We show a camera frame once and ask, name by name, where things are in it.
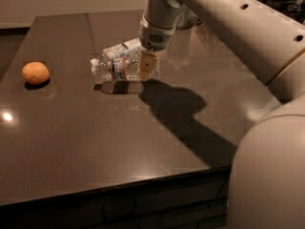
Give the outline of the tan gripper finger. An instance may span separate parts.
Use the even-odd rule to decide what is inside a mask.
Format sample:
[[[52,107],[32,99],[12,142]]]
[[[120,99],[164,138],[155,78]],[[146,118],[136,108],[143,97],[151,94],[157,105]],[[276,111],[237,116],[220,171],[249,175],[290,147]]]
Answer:
[[[157,56],[153,52],[142,51],[138,63],[138,78],[147,80],[158,62]]]

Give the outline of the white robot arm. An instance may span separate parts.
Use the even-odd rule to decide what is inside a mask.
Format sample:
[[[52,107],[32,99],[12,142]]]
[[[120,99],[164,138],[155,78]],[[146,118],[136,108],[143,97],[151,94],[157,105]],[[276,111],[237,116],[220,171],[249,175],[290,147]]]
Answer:
[[[304,27],[257,0],[148,0],[139,35],[162,51],[191,10],[279,105],[245,134],[234,155],[227,229],[305,229]]]

